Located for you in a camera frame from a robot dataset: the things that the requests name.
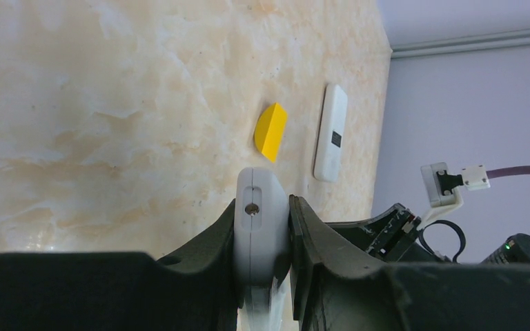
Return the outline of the white remote with buttons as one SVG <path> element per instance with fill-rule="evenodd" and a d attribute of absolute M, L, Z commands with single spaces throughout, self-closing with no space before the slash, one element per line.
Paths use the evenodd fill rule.
<path fill-rule="evenodd" d="M 243 330 L 280 330 L 291 266 L 288 195 L 273 172 L 244 168 L 233 228 L 235 289 Z"/>

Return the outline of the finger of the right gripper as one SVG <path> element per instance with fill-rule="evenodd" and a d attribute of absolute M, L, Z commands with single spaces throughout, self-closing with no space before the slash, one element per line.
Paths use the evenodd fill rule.
<path fill-rule="evenodd" d="M 328 226 L 371 256 L 403 256 L 407 251 L 406 223 L 407 209 L 396 203 L 376 217 Z"/>

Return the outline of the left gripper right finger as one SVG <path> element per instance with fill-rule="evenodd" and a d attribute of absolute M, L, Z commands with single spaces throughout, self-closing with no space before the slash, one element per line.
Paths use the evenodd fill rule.
<path fill-rule="evenodd" d="M 290 196 L 301 330 L 530 330 L 530 264 L 385 262 Z"/>

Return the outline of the white remote control back up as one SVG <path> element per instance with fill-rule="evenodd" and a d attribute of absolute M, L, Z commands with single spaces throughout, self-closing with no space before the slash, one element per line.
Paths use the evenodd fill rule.
<path fill-rule="evenodd" d="M 348 96 L 337 84 L 328 84 L 324 93 L 313 176 L 336 182 L 340 172 Z"/>

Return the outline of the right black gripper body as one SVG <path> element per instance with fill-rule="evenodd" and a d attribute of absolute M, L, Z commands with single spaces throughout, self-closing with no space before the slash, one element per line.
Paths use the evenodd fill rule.
<path fill-rule="evenodd" d="M 417 243 L 420 222 L 421 218 L 403 205 L 391 206 L 368 220 L 371 239 L 367 253 L 385 262 L 449 262 Z"/>

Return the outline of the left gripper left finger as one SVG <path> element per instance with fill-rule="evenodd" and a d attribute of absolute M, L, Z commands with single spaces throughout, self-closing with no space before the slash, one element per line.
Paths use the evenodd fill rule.
<path fill-rule="evenodd" d="M 0 330 L 234 330 L 234 213 L 160 259 L 1 253 Z"/>

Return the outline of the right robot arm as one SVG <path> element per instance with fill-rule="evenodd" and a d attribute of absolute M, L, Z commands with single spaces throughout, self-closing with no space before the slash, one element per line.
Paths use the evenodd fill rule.
<path fill-rule="evenodd" d="M 396 203 L 376 217 L 330 223 L 329 226 L 359 249 L 385 262 L 457 263 L 467 244 L 462 229 L 448 220 L 440 219 L 434 223 L 448 226 L 458 235 L 460 248 L 449 258 L 427 244 L 423 231 L 417 229 L 420 221 L 421 218 L 408 208 Z M 530 264 L 530 235 L 520 233 L 510 236 L 482 262 Z"/>

